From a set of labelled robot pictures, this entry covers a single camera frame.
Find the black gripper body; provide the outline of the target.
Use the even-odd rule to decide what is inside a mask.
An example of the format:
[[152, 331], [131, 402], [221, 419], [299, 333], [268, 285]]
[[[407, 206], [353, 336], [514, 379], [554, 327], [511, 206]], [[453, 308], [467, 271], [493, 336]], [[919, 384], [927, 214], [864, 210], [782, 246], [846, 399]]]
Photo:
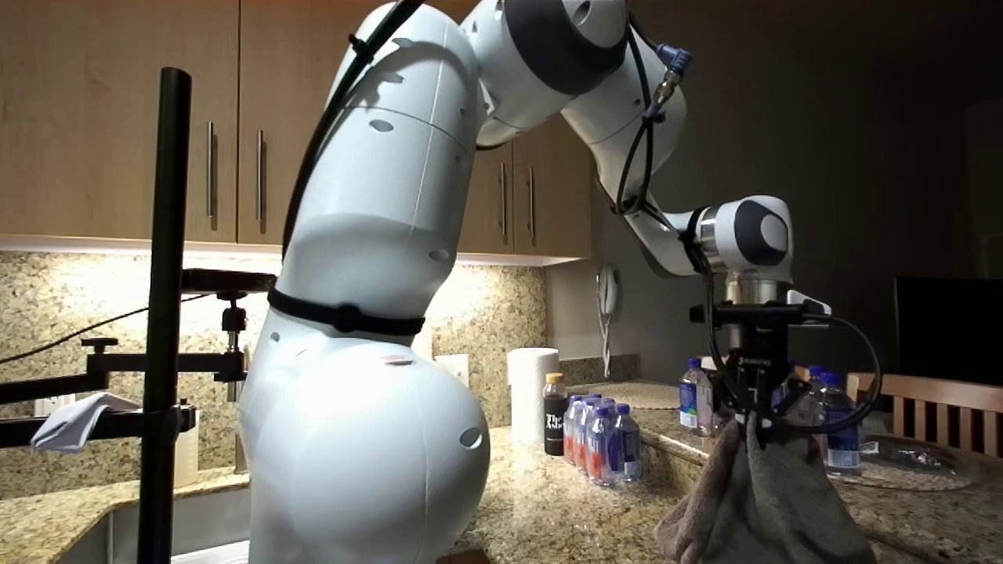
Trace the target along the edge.
[[828, 322], [821, 304], [695, 304], [692, 322], [709, 327], [713, 408], [720, 418], [776, 419], [775, 392], [791, 379], [791, 331]]

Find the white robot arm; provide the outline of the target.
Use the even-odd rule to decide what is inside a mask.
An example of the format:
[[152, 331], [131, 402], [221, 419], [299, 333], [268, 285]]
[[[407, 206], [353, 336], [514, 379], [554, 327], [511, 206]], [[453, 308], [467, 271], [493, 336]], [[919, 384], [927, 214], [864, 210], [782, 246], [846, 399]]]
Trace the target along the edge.
[[660, 274], [791, 284], [785, 202], [664, 214], [649, 195], [686, 65], [624, 0], [479, 0], [463, 18], [388, 0], [361, 23], [295, 178], [242, 396], [247, 564], [435, 564], [472, 521], [482, 408], [412, 342], [456, 266], [479, 152], [557, 117]]

